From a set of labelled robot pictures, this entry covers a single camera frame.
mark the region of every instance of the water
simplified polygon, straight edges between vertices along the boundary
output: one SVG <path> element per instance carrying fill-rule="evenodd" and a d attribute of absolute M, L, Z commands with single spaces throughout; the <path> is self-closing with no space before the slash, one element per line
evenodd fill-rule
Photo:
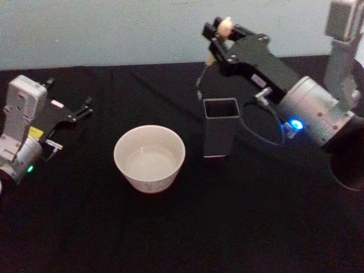
<path fill-rule="evenodd" d="M 174 155 L 161 146 L 144 146 L 133 152 L 125 164 L 126 172 L 136 180 L 160 180 L 171 175 L 177 167 Z"/>

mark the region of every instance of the small white object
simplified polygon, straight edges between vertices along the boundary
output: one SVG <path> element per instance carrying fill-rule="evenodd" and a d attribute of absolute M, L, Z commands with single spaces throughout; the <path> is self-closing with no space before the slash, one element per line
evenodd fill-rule
<path fill-rule="evenodd" d="M 145 125 L 125 133 L 114 149 L 114 161 L 130 184 L 144 193 L 167 189 L 185 158 L 182 139 L 171 129 Z"/>
<path fill-rule="evenodd" d="M 58 102 L 58 101 L 56 101 L 56 100 L 52 100 L 51 101 L 51 104 L 54 104 L 54 105 L 56 105 L 57 107 L 59 107 L 59 108 L 63 108 L 63 104 L 61 104 L 60 102 Z"/>
<path fill-rule="evenodd" d="M 231 17 L 224 19 L 217 27 L 217 33 L 220 34 L 225 40 L 229 37 L 231 31 L 233 30 L 234 24 Z"/>

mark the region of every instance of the blue led light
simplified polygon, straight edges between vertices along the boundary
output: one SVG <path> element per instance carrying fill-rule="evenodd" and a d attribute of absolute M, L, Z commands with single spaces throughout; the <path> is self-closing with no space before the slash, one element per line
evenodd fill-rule
<path fill-rule="evenodd" d="M 32 172 L 32 171 L 33 171 L 33 169 L 34 169 L 34 165 L 31 165 L 31 166 L 28 168 L 27 172 Z"/>
<path fill-rule="evenodd" d="M 303 129 L 303 123 L 300 122 L 298 119 L 291 119 L 289 121 L 289 123 L 291 124 L 291 126 L 293 128 L 295 128 L 296 130 L 302 130 Z"/>

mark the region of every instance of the white label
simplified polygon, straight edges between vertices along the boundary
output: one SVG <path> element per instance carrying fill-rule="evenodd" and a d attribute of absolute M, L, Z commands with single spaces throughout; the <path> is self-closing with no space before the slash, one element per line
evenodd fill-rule
<path fill-rule="evenodd" d="M 64 106 L 63 104 L 61 104 L 60 102 L 55 101 L 55 100 L 51 101 L 51 104 L 54 104 L 54 105 L 56 105 L 59 108 L 63 108 L 63 106 Z"/>
<path fill-rule="evenodd" d="M 251 79 L 258 84 L 261 88 L 266 87 L 267 83 L 261 78 L 259 77 L 257 74 L 253 74 Z"/>

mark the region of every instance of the metal container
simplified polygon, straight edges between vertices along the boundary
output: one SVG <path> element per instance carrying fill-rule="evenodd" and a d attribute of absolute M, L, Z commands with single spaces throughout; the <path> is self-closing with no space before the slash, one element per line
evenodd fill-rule
<path fill-rule="evenodd" d="M 231 154 L 240 111 L 236 98 L 204 99 L 204 157 Z"/>

